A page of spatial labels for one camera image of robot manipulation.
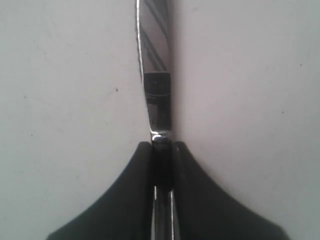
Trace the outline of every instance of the white surface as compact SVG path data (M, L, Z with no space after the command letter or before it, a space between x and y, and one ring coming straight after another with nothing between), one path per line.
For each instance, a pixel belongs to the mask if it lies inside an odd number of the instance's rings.
M319 7L175 3L177 137L293 240L320 236ZM1 240L45 239L149 139L135 40L134 1L0 1Z

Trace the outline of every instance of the white wall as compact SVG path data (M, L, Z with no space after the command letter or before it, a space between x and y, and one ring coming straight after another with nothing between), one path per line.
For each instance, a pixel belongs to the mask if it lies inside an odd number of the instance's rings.
M1 240L45 239L149 140L134 6L0 1ZM320 236L319 7L174 3L177 138L293 240Z

